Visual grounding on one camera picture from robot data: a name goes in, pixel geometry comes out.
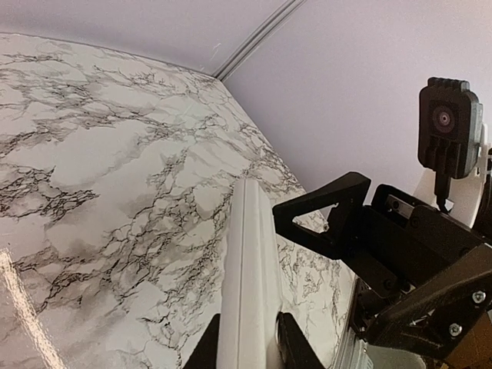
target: screw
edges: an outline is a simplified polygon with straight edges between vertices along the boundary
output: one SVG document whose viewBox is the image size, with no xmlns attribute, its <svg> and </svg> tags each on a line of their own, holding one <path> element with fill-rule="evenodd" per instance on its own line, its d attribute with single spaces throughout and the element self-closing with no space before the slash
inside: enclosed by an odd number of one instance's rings
<svg viewBox="0 0 492 369">
<path fill-rule="evenodd" d="M 481 304 L 482 302 L 485 301 L 485 297 L 487 295 L 483 291 L 477 291 L 474 292 L 474 294 L 471 295 L 471 298 L 473 298 L 475 304 Z"/>
<path fill-rule="evenodd" d="M 387 279 L 386 281 L 384 281 L 384 288 L 386 288 L 387 290 L 390 290 L 392 287 L 393 287 L 393 284 L 391 283 L 391 280 Z"/>
<path fill-rule="evenodd" d="M 421 220 L 418 217 L 412 217 L 410 218 L 410 225 L 413 228 L 418 228 L 418 225 L 420 224 Z"/>
<path fill-rule="evenodd" d="M 453 323 L 449 326 L 449 334 L 453 337 L 458 337 L 462 331 L 463 327 L 461 327 L 459 324 Z"/>
</svg>

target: white object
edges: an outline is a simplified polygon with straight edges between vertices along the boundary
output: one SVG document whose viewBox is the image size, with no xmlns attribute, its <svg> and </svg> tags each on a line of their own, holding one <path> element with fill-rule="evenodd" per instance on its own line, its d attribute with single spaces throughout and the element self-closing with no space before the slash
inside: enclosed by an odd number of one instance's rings
<svg viewBox="0 0 492 369">
<path fill-rule="evenodd" d="M 425 369 L 424 360 L 416 354 L 386 347 L 367 346 L 367 354 L 372 360 L 374 369 Z"/>
<path fill-rule="evenodd" d="M 218 369 L 280 369 L 281 279 L 271 204 L 252 179 L 234 187 L 222 285 Z"/>
<path fill-rule="evenodd" d="M 484 193 L 485 181 L 487 179 L 487 159 L 490 149 L 490 143 L 487 142 L 487 138 L 487 126 L 482 125 L 480 133 L 480 153 L 477 165 L 468 177 L 451 180 L 449 200 L 454 203 L 454 206 L 450 216 L 470 228 L 473 227 L 475 218 L 477 217 L 482 194 Z M 414 197 L 427 204 L 435 204 L 435 177 L 435 172 L 426 169 L 414 192 Z"/>
</svg>

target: marble countertop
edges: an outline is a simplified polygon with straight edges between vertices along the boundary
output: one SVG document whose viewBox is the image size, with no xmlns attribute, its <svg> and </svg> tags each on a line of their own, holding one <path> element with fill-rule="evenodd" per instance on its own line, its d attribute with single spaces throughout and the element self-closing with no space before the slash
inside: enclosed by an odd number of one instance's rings
<svg viewBox="0 0 492 369">
<path fill-rule="evenodd" d="M 222 83 L 121 52 L 0 35 L 0 124 L 0 368 L 182 367 L 220 311 L 235 181 L 303 193 Z M 351 273 L 278 249 L 328 367 Z"/>
</svg>

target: black cable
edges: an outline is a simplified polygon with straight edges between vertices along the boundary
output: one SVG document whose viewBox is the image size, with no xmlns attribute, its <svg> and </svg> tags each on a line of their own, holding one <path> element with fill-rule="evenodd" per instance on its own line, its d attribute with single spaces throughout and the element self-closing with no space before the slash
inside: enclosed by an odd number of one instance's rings
<svg viewBox="0 0 492 369">
<path fill-rule="evenodd" d="M 446 200 L 449 197 L 451 187 L 451 178 L 447 175 L 436 173 L 436 181 L 434 182 L 434 194 L 437 196 L 437 206 L 439 210 L 445 214 L 449 214 L 446 209 Z"/>
</svg>

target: camera lens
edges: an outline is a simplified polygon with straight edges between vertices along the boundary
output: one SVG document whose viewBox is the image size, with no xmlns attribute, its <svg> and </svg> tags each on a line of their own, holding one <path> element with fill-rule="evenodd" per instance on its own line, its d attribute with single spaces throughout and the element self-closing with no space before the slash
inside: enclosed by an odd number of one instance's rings
<svg viewBox="0 0 492 369">
<path fill-rule="evenodd" d="M 441 133 L 449 133 L 454 128 L 454 114 L 447 106 L 441 105 L 432 114 L 434 127 Z"/>
</svg>

